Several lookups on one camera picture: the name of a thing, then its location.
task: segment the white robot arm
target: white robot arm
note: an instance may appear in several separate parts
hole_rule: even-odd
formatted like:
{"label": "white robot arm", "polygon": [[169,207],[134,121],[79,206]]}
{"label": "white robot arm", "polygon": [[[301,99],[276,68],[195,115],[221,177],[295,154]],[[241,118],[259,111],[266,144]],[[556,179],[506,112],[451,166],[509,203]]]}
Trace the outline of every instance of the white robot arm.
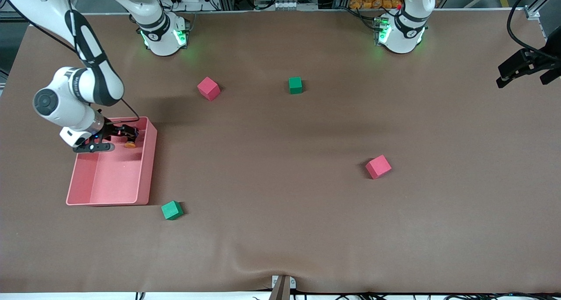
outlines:
{"label": "white robot arm", "polygon": [[[74,45],[75,51],[86,68],[63,67],[54,74],[53,80],[39,90],[33,105],[44,119],[62,126],[60,136],[76,152],[83,152],[86,141],[100,141],[111,135],[130,136],[136,139],[132,128],[116,132],[112,123],[91,103],[111,106],[124,94],[121,79],[111,67],[86,18],[75,11],[69,0],[9,0],[30,21],[46,28]],[[110,151],[111,144],[98,144],[90,152]]]}
{"label": "white robot arm", "polygon": [[187,44],[185,19],[164,12],[158,0],[115,0],[140,27],[144,43],[158,56],[169,56]]}
{"label": "white robot arm", "polygon": [[387,24],[381,27],[378,42],[394,53],[409,53],[421,42],[435,4],[435,0],[403,0],[400,10],[382,15]]}

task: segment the pink bin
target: pink bin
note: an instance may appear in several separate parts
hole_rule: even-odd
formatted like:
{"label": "pink bin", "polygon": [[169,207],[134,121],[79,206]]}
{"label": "pink bin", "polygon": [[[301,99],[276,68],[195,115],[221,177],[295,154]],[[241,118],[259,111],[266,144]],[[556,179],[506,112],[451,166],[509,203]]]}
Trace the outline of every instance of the pink bin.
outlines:
{"label": "pink bin", "polygon": [[[112,118],[132,120],[135,118]],[[124,137],[112,137],[111,152],[76,156],[66,204],[88,206],[146,205],[158,131],[147,117],[127,123],[138,128],[136,148],[125,148]]]}

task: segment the brown tabletop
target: brown tabletop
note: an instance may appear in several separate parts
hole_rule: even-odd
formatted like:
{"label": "brown tabletop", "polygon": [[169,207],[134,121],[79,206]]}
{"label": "brown tabletop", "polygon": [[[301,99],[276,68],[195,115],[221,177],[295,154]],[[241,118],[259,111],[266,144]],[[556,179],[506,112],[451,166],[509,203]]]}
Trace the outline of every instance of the brown tabletop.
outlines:
{"label": "brown tabletop", "polygon": [[[560,292],[560,83],[497,89],[520,48],[506,18],[435,12],[395,55],[343,12],[205,14],[188,50],[159,58],[127,17],[90,17],[158,129],[149,204],[107,208],[65,204],[75,154],[32,97],[80,63],[28,29],[0,99],[0,290],[253,290],[289,274],[307,292]],[[513,27],[543,45],[521,12]],[[370,180],[381,154],[393,170]],[[187,215],[164,220],[170,200]]]}

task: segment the green cube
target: green cube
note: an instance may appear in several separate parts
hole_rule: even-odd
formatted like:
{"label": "green cube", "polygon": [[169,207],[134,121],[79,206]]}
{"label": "green cube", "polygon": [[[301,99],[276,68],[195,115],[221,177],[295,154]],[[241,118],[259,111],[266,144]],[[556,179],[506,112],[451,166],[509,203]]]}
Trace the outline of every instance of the green cube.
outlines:
{"label": "green cube", "polygon": [[288,78],[288,89],[290,94],[302,93],[302,79],[300,77]]}
{"label": "green cube", "polygon": [[168,220],[175,220],[180,216],[183,216],[183,209],[181,209],[180,204],[175,200],[163,205],[162,212],[164,213],[164,217]]}

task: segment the cube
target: cube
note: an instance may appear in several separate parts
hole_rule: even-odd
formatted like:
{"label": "cube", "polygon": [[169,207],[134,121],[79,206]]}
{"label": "cube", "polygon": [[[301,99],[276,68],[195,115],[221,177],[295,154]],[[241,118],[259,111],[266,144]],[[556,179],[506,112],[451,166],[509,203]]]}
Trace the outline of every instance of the cube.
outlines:
{"label": "cube", "polygon": [[220,88],[216,82],[209,77],[206,77],[197,87],[199,92],[209,101],[216,99],[220,94]]}
{"label": "cube", "polygon": [[302,79],[300,77],[288,78],[288,90],[290,94],[302,93]]}
{"label": "cube", "polygon": [[381,155],[368,162],[366,169],[370,173],[370,176],[372,176],[373,179],[376,179],[391,170],[391,166],[387,163],[385,156]]}
{"label": "cube", "polygon": [[183,209],[181,209],[181,205],[175,200],[163,205],[162,212],[167,220],[175,220],[180,216],[183,216]]}

